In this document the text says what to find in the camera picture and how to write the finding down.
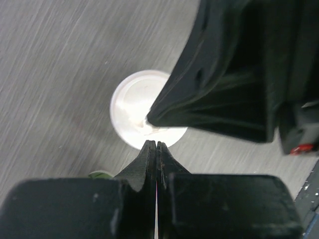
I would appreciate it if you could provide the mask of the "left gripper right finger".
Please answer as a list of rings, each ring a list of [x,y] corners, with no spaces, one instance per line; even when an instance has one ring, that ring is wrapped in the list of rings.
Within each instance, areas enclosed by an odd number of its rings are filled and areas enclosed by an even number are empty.
[[[299,239],[290,192],[272,175],[192,174],[157,144],[158,237]]]

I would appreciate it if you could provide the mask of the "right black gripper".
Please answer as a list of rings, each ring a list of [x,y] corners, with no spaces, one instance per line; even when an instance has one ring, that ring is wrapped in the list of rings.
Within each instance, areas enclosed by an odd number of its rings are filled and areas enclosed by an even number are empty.
[[[285,155],[318,156],[319,101],[292,102],[279,114],[279,134]]]

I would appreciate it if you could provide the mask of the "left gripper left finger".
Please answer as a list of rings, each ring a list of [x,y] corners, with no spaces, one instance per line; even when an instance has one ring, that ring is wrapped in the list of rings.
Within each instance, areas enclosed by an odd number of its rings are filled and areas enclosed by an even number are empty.
[[[0,208],[3,239],[152,239],[156,143],[111,179],[25,180]]]

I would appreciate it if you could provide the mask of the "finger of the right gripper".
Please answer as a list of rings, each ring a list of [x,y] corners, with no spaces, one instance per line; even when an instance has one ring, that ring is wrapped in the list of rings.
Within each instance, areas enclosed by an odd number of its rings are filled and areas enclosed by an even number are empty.
[[[273,140],[288,104],[319,97],[316,0],[202,0],[148,121]]]

